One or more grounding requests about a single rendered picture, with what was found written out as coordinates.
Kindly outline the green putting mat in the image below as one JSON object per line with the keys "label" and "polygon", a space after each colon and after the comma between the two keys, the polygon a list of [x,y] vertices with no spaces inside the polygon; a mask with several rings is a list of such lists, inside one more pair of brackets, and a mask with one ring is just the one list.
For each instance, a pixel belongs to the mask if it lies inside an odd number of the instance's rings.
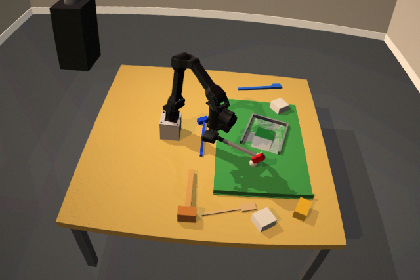
{"label": "green putting mat", "polygon": [[[219,136],[253,153],[263,152],[264,161],[252,167],[251,156],[223,142],[216,141],[214,188],[284,193],[312,193],[303,137],[295,105],[277,114],[271,102],[228,99],[228,109],[237,116],[229,133],[219,130]],[[280,154],[252,148],[253,139],[240,140],[252,113],[288,123]]]}

